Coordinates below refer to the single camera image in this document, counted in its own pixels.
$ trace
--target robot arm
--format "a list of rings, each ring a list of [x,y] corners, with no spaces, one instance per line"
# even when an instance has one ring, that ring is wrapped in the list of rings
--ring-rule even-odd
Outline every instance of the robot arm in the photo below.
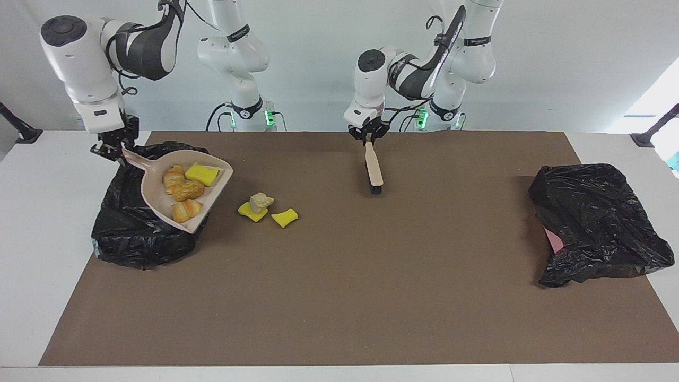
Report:
[[[354,72],[356,93],[344,113],[354,138],[373,142],[388,131],[388,123],[381,118],[387,86],[411,101],[431,97],[439,71],[457,40],[465,16],[466,10],[461,6],[447,31],[436,36],[434,46],[424,60],[393,46],[368,50],[359,57]]]
[[[108,18],[57,16],[41,28],[41,45],[54,72],[64,82],[85,129],[98,134],[92,152],[109,160],[122,155],[121,143],[134,145],[139,126],[124,111],[111,70],[150,80],[175,66],[177,40],[186,0],[159,0],[158,23],[144,27]]]
[[[450,126],[457,116],[466,83],[483,84],[495,73],[491,39],[495,20],[504,0],[466,0],[467,18],[443,73],[437,78],[429,107]]]
[[[208,37],[198,43],[203,65],[226,79],[237,128],[263,130],[267,126],[265,101],[251,73],[265,71],[269,52],[251,33],[240,0],[208,0],[213,22],[225,36]]]

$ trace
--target trash bag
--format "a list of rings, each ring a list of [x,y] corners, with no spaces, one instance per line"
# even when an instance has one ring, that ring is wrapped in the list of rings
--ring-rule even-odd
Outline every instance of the trash bag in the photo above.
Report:
[[[674,265],[625,176],[610,164],[544,166],[530,186],[537,218],[564,243],[539,283],[637,277]]]
[[[177,150],[209,154],[204,148],[174,141],[132,149],[148,159]],[[121,166],[111,180],[92,229],[94,255],[98,259],[146,269],[178,260],[194,250],[208,218],[193,235],[163,222],[141,196],[143,176],[144,171],[132,165]]]

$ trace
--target white dustpan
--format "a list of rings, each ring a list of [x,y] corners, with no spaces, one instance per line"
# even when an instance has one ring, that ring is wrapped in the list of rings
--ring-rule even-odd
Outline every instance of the white dustpan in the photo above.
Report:
[[[194,233],[198,229],[200,223],[215,204],[215,200],[217,200],[224,186],[226,186],[226,182],[234,174],[234,169],[222,159],[199,151],[179,150],[165,154],[160,159],[149,160],[123,148],[123,155],[131,165],[145,172],[141,180],[141,196],[146,204],[164,222],[188,233]],[[196,162],[208,168],[219,169],[219,175],[210,187],[205,187],[205,193],[196,199],[203,204],[198,216],[190,219],[188,222],[177,223],[172,220],[172,205],[176,202],[171,195],[165,194],[163,174],[176,165],[180,165],[188,170]]]

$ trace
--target black stand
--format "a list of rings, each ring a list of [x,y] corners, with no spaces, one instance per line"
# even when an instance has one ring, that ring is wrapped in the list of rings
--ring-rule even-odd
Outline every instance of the black stand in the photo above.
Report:
[[[31,125],[15,116],[3,103],[0,103],[0,114],[2,114],[2,116],[5,117],[19,133],[19,138],[16,140],[16,143],[33,143],[43,132],[42,129],[33,128]]]
[[[669,111],[669,113],[665,114],[662,118],[660,118],[660,121],[656,122],[656,124],[653,125],[648,131],[646,131],[643,134],[630,134],[629,136],[632,137],[632,141],[637,144],[639,147],[654,147],[653,143],[650,142],[650,138],[660,131],[660,129],[665,126],[669,121],[672,120],[672,118],[676,117],[677,114],[679,114],[679,103],[674,105],[672,110]]]

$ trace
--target brown table surface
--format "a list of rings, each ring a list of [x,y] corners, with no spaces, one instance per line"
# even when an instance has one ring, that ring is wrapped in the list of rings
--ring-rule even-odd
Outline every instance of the brown table surface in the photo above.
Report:
[[[153,133],[235,175],[196,251],[152,271],[91,259],[42,365],[679,362],[648,279],[536,284],[547,240],[527,191],[578,163],[561,133]],[[300,219],[236,209],[256,192]]]

